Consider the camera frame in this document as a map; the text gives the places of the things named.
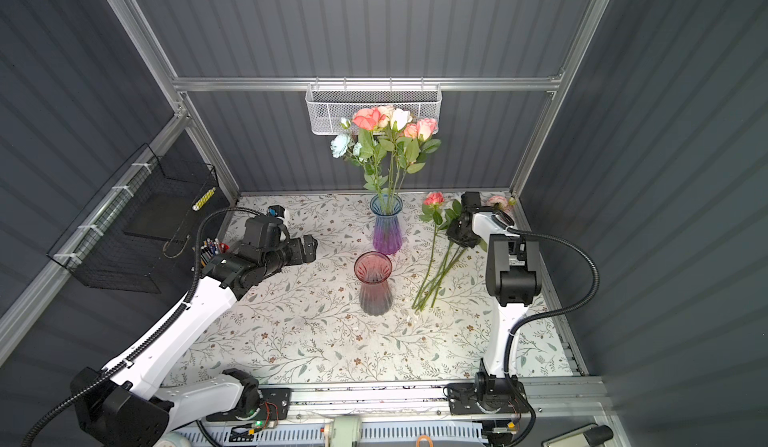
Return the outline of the white blue rose stem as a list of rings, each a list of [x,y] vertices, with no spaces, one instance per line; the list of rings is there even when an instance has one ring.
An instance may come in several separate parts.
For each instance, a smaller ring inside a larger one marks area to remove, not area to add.
[[[427,307],[434,307],[437,301],[438,294],[440,293],[442,289],[442,283],[447,277],[448,273],[453,269],[453,267],[458,263],[458,261],[461,259],[463,254],[466,252],[466,248],[462,248],[457,246],[456,244],[449,241],[446,235],[446,230],[448,228],[448,225],[450,222],[454,219],[456,219],[459,215],[462,214],[462,206],[461,203],[458,200],[450,200],[448,201],[445,198],[445,207],[444,207],[444,214],[446,217],[445,224],[443,225],[443,230],[438,234],[437,239],[437,246],[438,246],[438,240],[440,238],[444,238],[447,240],[447,247],[443,253],[443,256],[440,260],[440,262],[436,261],[437,265],[442,265],[439,279],[438,279],[438,290],[436,292],[436,296],[427,303]]]

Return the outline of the magenta rose stem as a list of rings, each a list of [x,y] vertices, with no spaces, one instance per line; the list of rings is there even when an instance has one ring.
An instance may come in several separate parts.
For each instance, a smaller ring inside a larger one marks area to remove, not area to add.
[[[427,303],[436,296],[438,290],[437,285],[442,265],[436,264],[436,247],[438,234],[443,230],[443,225],[446,221],[444,207],[445,197],[441,192],[437,191],[430,192],[422,205],[422,215],[420,216],[420,219],[424,222],[429,222],[432,225],[433,233],[427,271],[412,303],[412,308],[417,312],[426,309]]]

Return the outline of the pink grey glass vase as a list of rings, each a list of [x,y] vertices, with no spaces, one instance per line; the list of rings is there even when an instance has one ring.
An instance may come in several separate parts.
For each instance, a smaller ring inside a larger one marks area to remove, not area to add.
[[[364,313],[381,316],[393,304],[389,279],[393,271],[390,258],[378,251],[360,255],[354,263],[354,274],[360,282],[359,302]]]

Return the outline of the purple blue glass vase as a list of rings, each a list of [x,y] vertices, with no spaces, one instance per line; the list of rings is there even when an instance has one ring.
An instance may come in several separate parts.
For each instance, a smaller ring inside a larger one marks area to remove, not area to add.
[[[369,203],[369,208],[375,217],[372,237],[374,249],[388,256],[396,254],[403,245],[399,217],[403,209],[401,197],[375,195]]]

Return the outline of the light blue peony flower stem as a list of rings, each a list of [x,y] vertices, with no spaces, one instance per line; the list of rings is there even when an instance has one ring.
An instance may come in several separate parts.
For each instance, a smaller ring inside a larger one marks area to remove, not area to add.
[[[352,132],[357,124],[348,118],[340,119],[342,132],[337,134],[330,142],[331,154],[335,159],[342,159],[350,164],[363,167],[366,160],[363,158],[363,145],[358,140],[358,135]]]

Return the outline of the cream pink rose stem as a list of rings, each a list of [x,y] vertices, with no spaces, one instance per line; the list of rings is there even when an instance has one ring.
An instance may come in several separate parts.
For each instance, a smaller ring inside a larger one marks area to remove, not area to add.
[[[391,193],[396,194],[401,184],[402,167],[400,165],[402,155],[402,144],[399,139],[403,136],[405,127],[412,121],[411,112],[402,108],[396,108],[393,113],[391,124],[391,140],[394,145],[392,152],[393,167],[391,168]]]

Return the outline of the pink peony flower stem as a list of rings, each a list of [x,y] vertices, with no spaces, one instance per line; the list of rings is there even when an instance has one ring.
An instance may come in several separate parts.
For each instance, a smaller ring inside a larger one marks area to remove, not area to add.
[[[388,138],[389,117],[383,107],[369,107],[357,111],[353,121],[358,127],[358,140],[363,145],[362,155],[366,164],[364,188],[377,195],[391,193],[391,178],[385,167],[385,160],[393,150]]]

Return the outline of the pale pink rose stem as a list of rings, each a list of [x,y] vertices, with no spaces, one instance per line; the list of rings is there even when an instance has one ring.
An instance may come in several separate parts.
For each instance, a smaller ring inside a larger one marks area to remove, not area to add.
[[[487,206],[500,211],[510,211],[514,204],[515,200],[513,198],[507,198],[503,195],[494,195],[486,203]]]

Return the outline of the pink coral rose stem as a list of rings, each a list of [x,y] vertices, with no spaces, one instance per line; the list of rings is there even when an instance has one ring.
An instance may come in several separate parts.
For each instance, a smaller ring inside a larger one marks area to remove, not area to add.
[[[422,118],[407,124],[398,138],[398,165],[408,174],[421,171],[428,157],[441,146],[435,137],[438,123],[434,118]]]

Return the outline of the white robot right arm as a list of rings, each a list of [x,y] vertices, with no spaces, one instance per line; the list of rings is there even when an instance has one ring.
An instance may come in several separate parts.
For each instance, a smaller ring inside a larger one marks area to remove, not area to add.
[[[474,380],[474,402],[496,413],[519,401],[515,356],[519,339],[513,328],[524,320],[540,294],[539,242],[520,234],[506,213],[490,207],[472,208],[452,221],[448,238],[461,247],[486,246],[485,285],[491,298],[491,334]]]

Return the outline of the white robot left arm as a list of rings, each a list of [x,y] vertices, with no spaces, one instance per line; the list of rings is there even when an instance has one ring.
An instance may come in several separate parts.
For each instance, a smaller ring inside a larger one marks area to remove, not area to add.
[[[235,368],[196,384],[162,385],[198,337],[251,288],[316,259],[317,240],[292,236],[281,207],[246,213],[238,246],[204,255],[191,287],[154,326],[101,369],[85,368],[73,379],[70,405],[82,431],[105,446],[153,446],[212,414],[244,422],[269,415],[258,380]]]

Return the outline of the red pencil cup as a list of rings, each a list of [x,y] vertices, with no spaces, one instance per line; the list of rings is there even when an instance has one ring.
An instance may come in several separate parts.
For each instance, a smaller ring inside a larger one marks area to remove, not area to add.
[[[205,239],[198,249],[200,265],[205,267],[215,256],[226,253],[228,250],[229,246],[218,239]]]

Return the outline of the yellow marker in black basket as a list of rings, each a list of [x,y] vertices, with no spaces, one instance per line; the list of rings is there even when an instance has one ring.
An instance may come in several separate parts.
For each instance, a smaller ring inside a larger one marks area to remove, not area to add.
[[[206,203],[215,195],[217,188],[212,187],[203,193],[193,204],[192,210],[195,212],[200,211]]]

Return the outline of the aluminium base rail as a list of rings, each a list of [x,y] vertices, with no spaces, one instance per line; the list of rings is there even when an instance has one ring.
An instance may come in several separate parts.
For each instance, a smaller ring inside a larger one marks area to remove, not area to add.
[[[309,423],[344,415],[369,421],[519,419],[529,411],[539,417],[600,415],[611,406],[598,377],[527,378],[521,382],[526,402],[509,395],[479,399],[471,382],[427,380],[362,383],[266,385],[249,414],[280,423]]]

